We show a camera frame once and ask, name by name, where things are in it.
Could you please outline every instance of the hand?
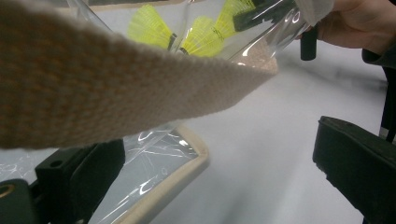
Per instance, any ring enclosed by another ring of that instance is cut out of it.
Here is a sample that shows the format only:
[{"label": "hand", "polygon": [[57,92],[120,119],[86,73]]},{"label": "hand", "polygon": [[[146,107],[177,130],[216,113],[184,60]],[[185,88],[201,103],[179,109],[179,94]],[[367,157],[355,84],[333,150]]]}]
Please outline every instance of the hand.
[{"label": "hand", "polygon": [[396,43],[396,6],[389,0],[335,0],[318,24],[318,39],[381,55]]}]

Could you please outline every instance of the white surface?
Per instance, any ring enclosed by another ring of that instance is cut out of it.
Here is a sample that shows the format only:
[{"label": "white surface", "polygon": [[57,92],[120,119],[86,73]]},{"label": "white surface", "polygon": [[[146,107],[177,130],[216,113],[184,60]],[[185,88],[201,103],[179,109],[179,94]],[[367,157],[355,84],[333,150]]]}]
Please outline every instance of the white surface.
[{"label": "white surface", "polygon": [[313,62],[295,41],[280,73],[235,107],[186,123],[211,163],[153,223],[361,223],[362,215],[312,162],[320,116],[378,134],[386,82],[361,51],[319,43]]}]

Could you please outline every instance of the gold rivet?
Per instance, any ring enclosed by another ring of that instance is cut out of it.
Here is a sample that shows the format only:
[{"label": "gold rivet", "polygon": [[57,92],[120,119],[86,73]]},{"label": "gold rivet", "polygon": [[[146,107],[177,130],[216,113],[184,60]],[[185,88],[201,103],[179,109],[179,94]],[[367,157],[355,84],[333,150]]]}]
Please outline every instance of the gold rivet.
[{"label": "gold rivet", "polygon": [[14,189],[15,189],[15,185],[13,184],[0,186],[0,198],[6,197],[8,194],[14,191]]}]

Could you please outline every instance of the woven strap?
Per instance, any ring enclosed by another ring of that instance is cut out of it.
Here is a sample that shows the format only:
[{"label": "woven strap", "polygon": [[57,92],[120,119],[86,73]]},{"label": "woven strap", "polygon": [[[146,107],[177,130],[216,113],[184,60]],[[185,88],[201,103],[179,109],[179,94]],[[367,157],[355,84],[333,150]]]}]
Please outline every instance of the woven strap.
[{"label": "woven strap", "polygon": [[70,147],[235,105],[276,73],[169,53],[0,1],[0,147]]}]

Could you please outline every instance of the yellow shuttlecock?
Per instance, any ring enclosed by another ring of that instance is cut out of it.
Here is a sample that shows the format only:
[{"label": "yellow shuttlecock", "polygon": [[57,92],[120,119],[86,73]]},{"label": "yellow shuttlecock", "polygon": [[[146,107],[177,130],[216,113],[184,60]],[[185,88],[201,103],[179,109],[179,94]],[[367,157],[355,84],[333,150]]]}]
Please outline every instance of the yellow shuttlecock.
[{"label": "yellow shuttlecock", "polygon": [[136,42],[163,49],[170,49],[176,39],[176,35],[151,5],[142,6],[132,16],[127,35]]},{"label": "yellow shuttlecock", "polygon": [[225,0],[221,12],[216,20],[215,27],[224,38],[236,34],[233,27],[233,16],[254,9],[255,6],[251,0]]},{"label": "yellow shuttlecock", "polygon": [[213,20],[208,17],[196,18],[180,50],[200,57],[213,57],[220,53],[224,38],[214,25]]}]

